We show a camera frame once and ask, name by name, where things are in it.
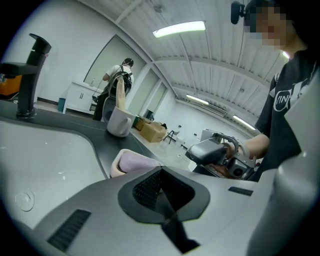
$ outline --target black faucet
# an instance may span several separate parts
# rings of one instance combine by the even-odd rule
[[[35,115],[34,97],[38,77],[45,62],[46,54],[51,49],[51,45],[41,36],[32,33],[29,35],[35,39],[35,43],[26,63],[0,63],[1,74],[10,77],[22,76],[16,113],[19,118],[32,118]]]

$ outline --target mug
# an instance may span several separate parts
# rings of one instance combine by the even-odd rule
[[[114,136],[126,137],[129,135],[130,128],[134,123],[135,118],[136,115],[126,110],[120,110],[115,106],[106,129]]]

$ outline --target gray countertop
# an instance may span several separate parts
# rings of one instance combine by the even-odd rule
[[[25,125],[38,125],[44,129],[64,129],[68,132],[79,133],[87,137],[91,142],[97,160],[107,173],[109,173],[113,160],[122,149],[129,149],[143,156],[158,160],[158,158],[131,133],[125,138],[115,137],[106,131],[107,125],[103,122],[43,109],[36,109],[34,118],[23,120],[16,118],[17,107],[17,104],[0,100],[0,120],[6,122],[21,122]]]

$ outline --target pink sponge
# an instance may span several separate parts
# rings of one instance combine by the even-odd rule
[[[119,161],[119,169],[126,174],[136,170],[154,168],[159,165],[160,163],[157,160],[132,151],[124,152]]]

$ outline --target white sink basin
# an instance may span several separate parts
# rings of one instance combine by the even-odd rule
[[[104,180],[91,143],[74,133],[0,121],[1,195],[30,228],[88,185]]]

